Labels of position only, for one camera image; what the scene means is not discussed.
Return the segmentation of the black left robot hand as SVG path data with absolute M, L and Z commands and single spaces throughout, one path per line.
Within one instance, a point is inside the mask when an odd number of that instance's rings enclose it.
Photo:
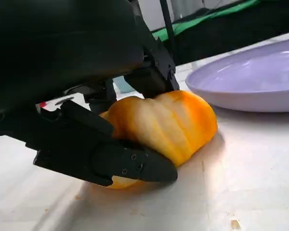
M 130 0 L 0 0 L 0 136 L 36 150 L 36 166 L 102 186 L 176 181 L 170 160 L 100 117 L 114 78 L 152 98 L 179 89 L 174 74 Z

